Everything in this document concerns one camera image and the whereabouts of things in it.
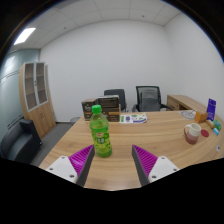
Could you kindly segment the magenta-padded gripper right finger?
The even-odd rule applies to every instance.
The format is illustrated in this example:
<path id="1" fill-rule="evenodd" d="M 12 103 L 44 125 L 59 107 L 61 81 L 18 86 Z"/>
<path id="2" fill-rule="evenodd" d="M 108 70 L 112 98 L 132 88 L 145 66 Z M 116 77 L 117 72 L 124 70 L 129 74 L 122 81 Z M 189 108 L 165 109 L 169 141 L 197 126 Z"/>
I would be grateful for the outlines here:
<path id="1" fill-rule="evenodd" d="M 157 157 L 136 145 L 132 146 L 132 157 L 142 186 L 148 185 L 179 170 L 166 156 Z"/>

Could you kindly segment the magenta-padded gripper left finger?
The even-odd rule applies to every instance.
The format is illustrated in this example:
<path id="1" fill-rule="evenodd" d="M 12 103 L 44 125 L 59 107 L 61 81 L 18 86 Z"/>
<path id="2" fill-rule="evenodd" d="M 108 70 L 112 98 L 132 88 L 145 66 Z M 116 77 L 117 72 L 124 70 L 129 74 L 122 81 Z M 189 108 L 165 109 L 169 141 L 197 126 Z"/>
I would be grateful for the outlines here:
<path id="1" fill-rule="evenodd" d="M 87 146 L 69 157 L 60 156 L 47 168 L 47 171 L 83 187 L 94 155 L 94 146 Z"/>

